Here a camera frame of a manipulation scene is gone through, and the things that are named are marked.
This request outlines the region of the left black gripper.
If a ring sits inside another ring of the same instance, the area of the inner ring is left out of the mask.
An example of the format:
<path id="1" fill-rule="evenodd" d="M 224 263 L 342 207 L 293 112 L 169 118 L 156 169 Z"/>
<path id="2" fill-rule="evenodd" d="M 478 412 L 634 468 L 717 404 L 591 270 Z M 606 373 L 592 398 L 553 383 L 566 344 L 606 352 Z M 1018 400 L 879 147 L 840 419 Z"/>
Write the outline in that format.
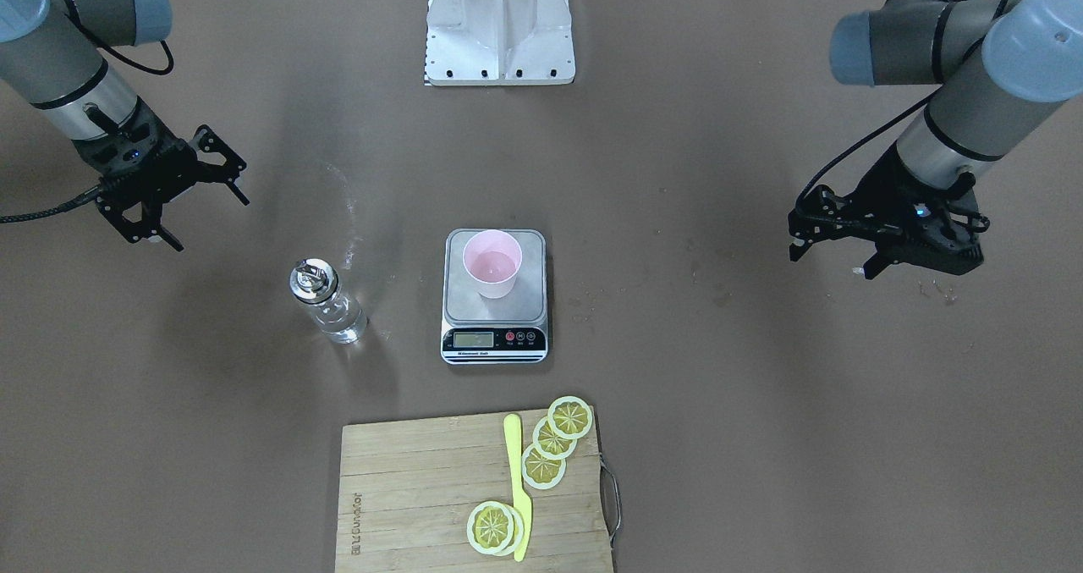
<path id="1" fill-rule="evenodd" d="M 861 266 L 864 279 L 905 263 L 963 275 L 986 263 L 980 234 L 989 229 L 964 172 L 948 188 L 919 181 L 896 147 L 882 154 L 851 194 L 812 188 L 788 214 L 790 261 L 796 263 L 821 240 L 848 237 L 873 242 L 875 253 Z"/>

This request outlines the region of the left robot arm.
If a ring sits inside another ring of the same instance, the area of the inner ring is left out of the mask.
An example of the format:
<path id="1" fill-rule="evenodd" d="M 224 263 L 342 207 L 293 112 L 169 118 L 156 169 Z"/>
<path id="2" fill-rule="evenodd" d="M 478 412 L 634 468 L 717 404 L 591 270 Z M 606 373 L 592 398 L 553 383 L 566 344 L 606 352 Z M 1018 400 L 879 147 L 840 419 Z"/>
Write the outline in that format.
<path id="1" fill-rule="evenodd" d="M 813 177 L 790 211 L 790 260 L 821 240 L 875 246 L 861 271 L 900 263 L 963 275 L 990 226 L 974 188 L 1079 97 L 1082 0 L 886 0 L 840 19 L 828 64 L 841 84 L 932 84 L 904 133 L 839 195 Z"/>

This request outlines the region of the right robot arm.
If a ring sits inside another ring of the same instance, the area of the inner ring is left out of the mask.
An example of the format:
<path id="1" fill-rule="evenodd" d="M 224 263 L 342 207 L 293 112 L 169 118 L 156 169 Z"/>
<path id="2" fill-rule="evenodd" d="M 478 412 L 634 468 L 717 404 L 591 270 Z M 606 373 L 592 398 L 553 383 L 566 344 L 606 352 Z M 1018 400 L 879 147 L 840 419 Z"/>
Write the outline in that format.
<path id="1" fill-rule="evenodd" d="M 239 188 L 246 162 L 209 126 L 192 140 L 178 136 L 107 61 L 127 63 L 121 45 L 156 43 L 173 71 L 167 39 L 173 29 L 169 0 L 1 0 L 1 74 L 97 172 L 97 184 L 39 212 L 10 214 L 4 223 L 38 221 L 93 204 L 125 240 L 181 240 L 162 225 L 162 212 L 199 183 Z"/>

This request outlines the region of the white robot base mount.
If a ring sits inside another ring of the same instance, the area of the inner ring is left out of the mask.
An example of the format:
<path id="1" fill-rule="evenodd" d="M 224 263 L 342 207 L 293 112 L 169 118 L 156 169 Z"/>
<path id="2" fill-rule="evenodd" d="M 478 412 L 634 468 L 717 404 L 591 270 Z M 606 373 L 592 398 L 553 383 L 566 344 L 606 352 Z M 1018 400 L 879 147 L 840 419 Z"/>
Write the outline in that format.
<path id="1" fill-rule="evenodd" d="M 426 84 L 575 80 L 570 0 L 428 0 L 426 6 Z"/>

